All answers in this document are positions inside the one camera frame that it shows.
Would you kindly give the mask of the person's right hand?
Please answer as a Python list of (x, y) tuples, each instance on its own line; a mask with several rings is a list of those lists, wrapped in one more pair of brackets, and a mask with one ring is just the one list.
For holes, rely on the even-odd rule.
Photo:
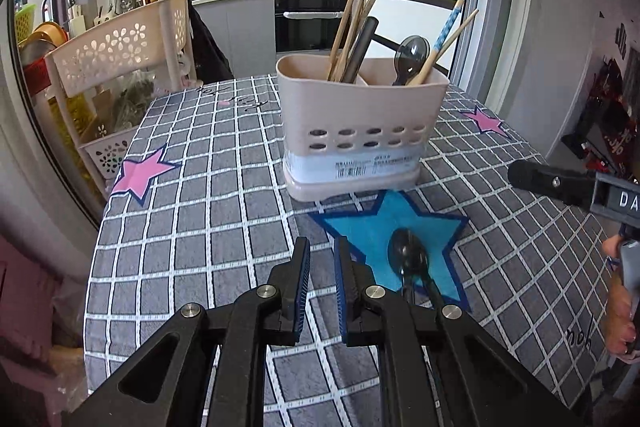
[(613, 235), (602, 244), (610, 265), (615, 268), (608, 285), (608, 304), (605, 315), (605, 344), (608, 352), (626, 364), (639, 362), (636, 347), (639, 323), (634, 321), (638, 310), (636, 291), (639, 289), (639, 263), (632, 254), (639, 243), (627, 241), (620, 234)]

